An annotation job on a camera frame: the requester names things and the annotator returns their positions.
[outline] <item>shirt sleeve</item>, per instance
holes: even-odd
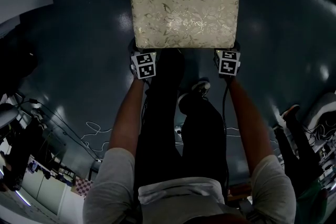
[[[84,223],[120,223],[133,203],[134,157],[123,148],[105,153],[96,180],[86,196]]]
[[[294,223],[294,189],[276,156],[261,160],[252,174],[251,185],[254,210],[263,215],[266,222]]]

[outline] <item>floral patterned box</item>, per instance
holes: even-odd
[[[131,0],[139,48],[231,48],[238,0]]]

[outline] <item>floor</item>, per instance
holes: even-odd
[[[335,90],[334,3],[336,0],[239,0],[237,40],[242,63],[237,78],[270,126],[271,139],[274,111],[281,113],[299,103],[302,118],[316,98]],[[21,92],[56,109],[80,136],[92,133],[87,121],[99,124],[102,130],[111,128],[131,83],[127,52],[134,35],[130,0],[54,0],[53,5],[24,14],[22,29],[36,48],[39,66],[24,80]],[[225,81],[218,78],[212,58],[212,50],[190,50],[184,83],[197,76],[208,77],[212,85],[208,99],[221,111]],[[175,121],[184,121],[178,110]],[[228,127],[237,127],[229,96],[226,122]],[[93,159],[60,129],[54,132],[67,144],[64,163],[86,176]],[[239,132],[230,129],[228,134]],[[108,138],[109,133],[102,133],[87,141],[99,150]],[[244,182],[248,170],[240,138],[228,137],[227,141],[230,183]]]

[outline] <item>person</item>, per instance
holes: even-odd
[[[274,133],[285,164],[285,173],[290,178],[297,200],[295,224],[319,224],[327,208],[328,192],[322,188],[318,178],[323,174],[320,156],[311,148],[296,119],[299,105],[293,105],[283,115],[286,126],[297,145],[299,157],[294,154],[283,128],[276,126]]]
[[[46,125],[39,120],[42,119],[42,116],[35,110],[32,110],[32,113],[31,122],[17,134],[10,153],[5,155],[4,152],[0,152],[5,161],[4,176],[0,179],[0,191],[21,189],[34,143],[42,136],[42,132],[46,128]]]
[[[223,119],[204,97],[208,82],[178,99],[186,114],[182,156],[176,150],[174,113],[184,57],[163,49],[140,129],[144,82],[134,78],[123,100],[96,180],[83,207],[85,223],[293,223],[295,194],[273,155],[267,128],[236,79],[229,84],[247,164],[254,210],[242,215],[224,204]],[[138,200],[133,192],[138,191]]]

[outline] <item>person's left arm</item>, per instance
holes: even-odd
[[[132,208],[143,86],[143,81],[134,79],[120,106],[109,150],[86,196],[84,223],[120,223]]]

